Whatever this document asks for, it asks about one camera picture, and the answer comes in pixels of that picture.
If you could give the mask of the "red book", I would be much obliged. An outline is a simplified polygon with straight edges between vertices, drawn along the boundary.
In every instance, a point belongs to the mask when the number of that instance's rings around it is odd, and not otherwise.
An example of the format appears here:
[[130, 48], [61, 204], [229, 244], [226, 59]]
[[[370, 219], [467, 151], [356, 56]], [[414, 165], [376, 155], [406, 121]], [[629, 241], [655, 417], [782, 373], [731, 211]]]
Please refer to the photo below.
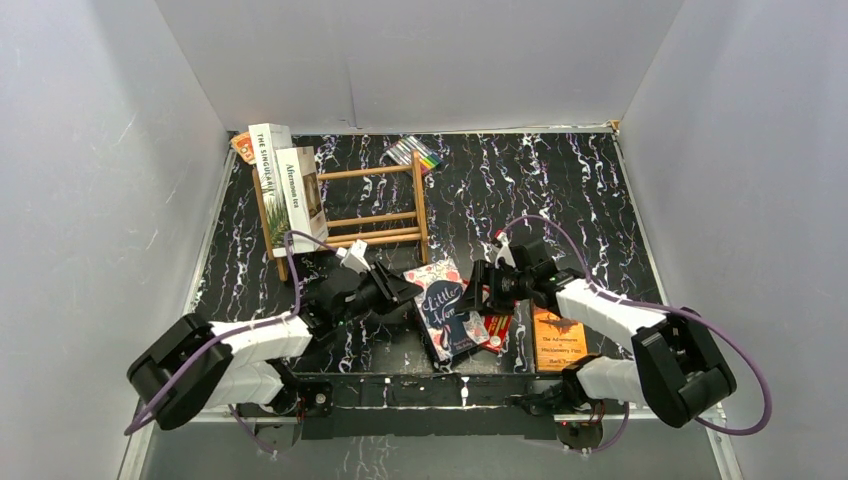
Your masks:
[[481, 315], [477, 312], [459, 313], [459, 333], [462, 346], [469, 351], [485, 350], [499, 353], [506, 343], [513, 312]]

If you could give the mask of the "floral patterned book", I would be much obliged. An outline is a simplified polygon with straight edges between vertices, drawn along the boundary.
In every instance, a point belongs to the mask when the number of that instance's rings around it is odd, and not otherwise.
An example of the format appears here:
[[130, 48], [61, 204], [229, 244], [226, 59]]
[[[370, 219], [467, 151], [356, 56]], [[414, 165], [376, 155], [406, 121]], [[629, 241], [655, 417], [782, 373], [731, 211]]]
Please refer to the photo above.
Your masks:
[[490, 335], [478, 312], [457, 310], [465, 283], [452, 259], [407, 270], [403, 277], [422, 288], [413, 302], [425, 346], [434, 362], [450, 363], [457, 355], [489, 341]]

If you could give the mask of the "wooden book rack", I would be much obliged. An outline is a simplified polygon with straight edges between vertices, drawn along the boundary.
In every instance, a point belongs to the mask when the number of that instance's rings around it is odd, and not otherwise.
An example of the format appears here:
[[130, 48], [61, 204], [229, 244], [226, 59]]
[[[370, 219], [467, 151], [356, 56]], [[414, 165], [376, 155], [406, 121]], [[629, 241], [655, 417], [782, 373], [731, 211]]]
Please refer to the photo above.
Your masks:
[[[333, 247], [349, 247], [355, 240], [361, 239], [369, 245], [382, 245], [388, 243], [403, 243], [417, 241], [421, 244], [420, 254], [421, 261], [424, 264], [429, 262], [429, 254], [427, 250], [428, 227], [426, 216], [426, 200], [424, 193], [424, 180], [421, 175], [418, 159], [415, 158], [411, 165], [394, 165], [385, 167], [375, 167], [358, 170], [348, 170], [324, 173], [318, 175], [321, 182], [328, 182], [341, 179], [350, 179], [356, 177], [367, 177], [374, 175], [385, 175], [408, 172], [411, 174], [413, 182], [414, 194], [414, 209], [411, 211], [390, 213], [382, 215], [372, 215], [366, 217], [346, 218], [339, 220], [329, 220], [327, 225], [329, 229], [340, 227], [361, 226], [366, 224], [374, 225], [371, 231], [364, 233], [350, 233], [344, 235], [334, 235], [327, 238], [327, 242]], [[414, 220], [413, 226], [402, 228], [382, 228], [381, 224], [386, 222], [399, 222], [403, 220]]]

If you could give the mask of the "white palm leaf book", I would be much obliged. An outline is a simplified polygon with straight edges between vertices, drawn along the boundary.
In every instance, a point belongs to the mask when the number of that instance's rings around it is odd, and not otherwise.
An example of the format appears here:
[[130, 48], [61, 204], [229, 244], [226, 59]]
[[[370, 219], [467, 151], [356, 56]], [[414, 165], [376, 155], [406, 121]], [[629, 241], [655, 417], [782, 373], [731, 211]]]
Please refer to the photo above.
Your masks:
[[256, 169], [259, 175], [262, 201], [268, 224], [272, 254], [285, 258], [285, 234], [291, 229], [286, 197], [283, 192], [282, 172], [276, 151], [293, 146], [287, 126], [262, 123], [248, 127]]

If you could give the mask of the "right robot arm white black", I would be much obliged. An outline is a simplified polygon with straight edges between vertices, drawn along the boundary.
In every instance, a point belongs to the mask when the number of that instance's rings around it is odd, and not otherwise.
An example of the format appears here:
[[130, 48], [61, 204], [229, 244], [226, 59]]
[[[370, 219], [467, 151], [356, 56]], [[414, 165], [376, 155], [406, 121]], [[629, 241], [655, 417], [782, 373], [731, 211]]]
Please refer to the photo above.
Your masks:
[[558, 385], [523, 397], [562, 401], [577, 414], [602, 400], [649, 407], [680, 428], [729, 397], [737, 382], [709, 329], [690, 313], [662, 312], [612, 300], [573, 268], [560, 269], [542, 241], [501, 245], [495, 261], [475, 261], [459, 312], [507, 314], [530, 300], [560, 320], [573, 320], [615, 341], [632, 359], [588, 354], [564, 367]]

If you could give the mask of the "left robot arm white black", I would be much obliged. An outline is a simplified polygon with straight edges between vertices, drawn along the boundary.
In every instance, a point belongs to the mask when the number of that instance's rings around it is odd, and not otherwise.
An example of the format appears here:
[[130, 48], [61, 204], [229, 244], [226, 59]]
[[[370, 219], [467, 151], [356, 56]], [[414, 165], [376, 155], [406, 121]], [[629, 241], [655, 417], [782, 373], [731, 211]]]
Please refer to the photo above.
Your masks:
[[376, 262], [363, 273], [334, 272], [272, 317], [228, 323], [185, 314], [128, 368], [143, 406], [125, 432], [151, 422], [173, 430], [223, 405], [253, 403], [286, 416], [297, 407], [301, 387], [283, 361], [327, 342], [341, 324], [390, 314], [422, 291]]

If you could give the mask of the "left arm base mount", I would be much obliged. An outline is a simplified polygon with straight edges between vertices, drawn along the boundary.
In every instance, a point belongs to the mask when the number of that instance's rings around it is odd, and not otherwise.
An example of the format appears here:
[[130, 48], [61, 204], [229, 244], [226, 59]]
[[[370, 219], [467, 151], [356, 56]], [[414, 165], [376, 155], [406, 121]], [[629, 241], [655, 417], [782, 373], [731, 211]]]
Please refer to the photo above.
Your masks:
[[269, 403], [240, 403], [228, 407], [230, 416], [249, 435], [262, 454], [275, 457], [276, 441], [260, 436], [263, 429], [276, 428], [280, 420], [293, 420], [295, 432], [303, 431], [307, 418], [324, 418], [332, 411], [333, 387], [329, 382], [303, 381], [284, 384]]

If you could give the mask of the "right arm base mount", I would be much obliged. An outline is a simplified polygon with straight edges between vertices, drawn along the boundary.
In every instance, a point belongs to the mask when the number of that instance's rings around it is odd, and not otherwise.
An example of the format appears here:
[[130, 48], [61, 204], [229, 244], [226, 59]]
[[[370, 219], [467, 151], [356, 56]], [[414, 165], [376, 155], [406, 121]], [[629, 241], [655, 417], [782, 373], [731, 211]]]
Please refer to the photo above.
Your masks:
[[605, 438], [603, 422], [611, 400], [590, 398], [579, 384], [576, 374], [564, 370], [560, 378], [541, 390], [510, 395], [505, 404], [517, 407], [534, 417], [560, 414], [577, 415], [578, 419], [557, 423], [557, 439], [566, 452], [588, 456], [611, 448], [628, 426], [630, 407], [623, 403], [623, 418], [615, 433]]

